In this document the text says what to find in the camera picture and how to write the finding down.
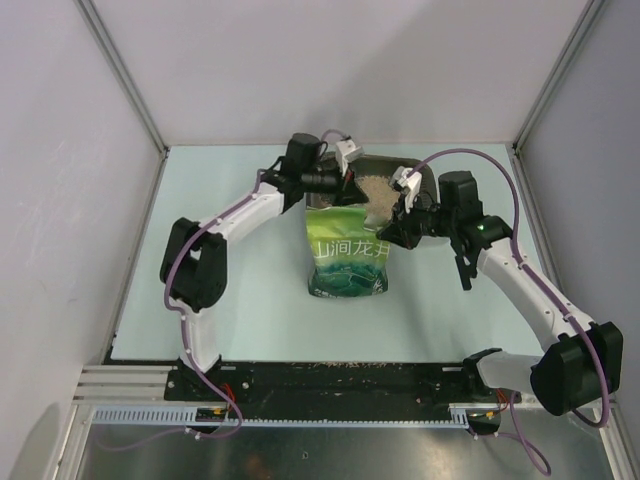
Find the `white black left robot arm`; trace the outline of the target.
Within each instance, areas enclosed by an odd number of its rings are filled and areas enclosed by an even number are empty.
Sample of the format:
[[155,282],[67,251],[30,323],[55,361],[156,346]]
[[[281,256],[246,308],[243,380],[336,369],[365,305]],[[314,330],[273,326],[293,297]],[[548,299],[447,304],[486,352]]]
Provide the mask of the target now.
[[352,137],[334,144],[335,165],[320,167],[324,136],[295,133],[286,151],[268,168],[256,172],[252,189],[209,220],[174,222],[160,267],[165,307],[180,315],[182,361],[191,368],[186,387],[197,398],[214,397],[220,374],[211,369],[221,356],[215,327],[207,312],[222,297],[228,281],[229,247],[309,193],[330,194],[340,205],[360,204],[367,196],[358,187],[351,163],[363,155]]

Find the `green litter bag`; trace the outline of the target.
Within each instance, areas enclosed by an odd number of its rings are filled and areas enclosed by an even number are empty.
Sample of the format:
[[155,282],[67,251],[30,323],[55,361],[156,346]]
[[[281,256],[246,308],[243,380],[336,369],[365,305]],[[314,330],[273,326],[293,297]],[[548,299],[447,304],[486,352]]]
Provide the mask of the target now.
[[313,269],[308,292],[320,298],[356,298],[388,290],[388,242],[365,227],[363,207],[328,207],[305,212]]

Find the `black bag clip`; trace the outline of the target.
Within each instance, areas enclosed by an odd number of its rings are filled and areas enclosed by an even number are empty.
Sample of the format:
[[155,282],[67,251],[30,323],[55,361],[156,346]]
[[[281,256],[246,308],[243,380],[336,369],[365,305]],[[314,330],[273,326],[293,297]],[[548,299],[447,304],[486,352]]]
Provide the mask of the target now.
[[478,235],[453,236],[450,245],[455,253],[455,262],[464,291],[472,289],[472,280],[477,277],[477,264],[483,240]]

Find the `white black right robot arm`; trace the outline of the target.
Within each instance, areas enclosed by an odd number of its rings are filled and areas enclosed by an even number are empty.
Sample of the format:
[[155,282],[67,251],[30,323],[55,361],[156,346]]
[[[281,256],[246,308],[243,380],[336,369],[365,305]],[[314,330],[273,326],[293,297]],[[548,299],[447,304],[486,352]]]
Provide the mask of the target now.
[[464,290],[478,274],[510,300],[537,338],[542,356],[487,349],[465,359],[463,393],[484,401],[497,388],[528,393],[545,410],[564,415],[600,399],[620,385],[623,336],[611,322],[596,323],[518,252],[516,233],[498,216],[484,213],[475,178],[468,171],[441,175],[439,199],[424,205],[422,176],[400,167],[391,177],[400,196],[379,239],[405,249],[425,236],[449,240]]

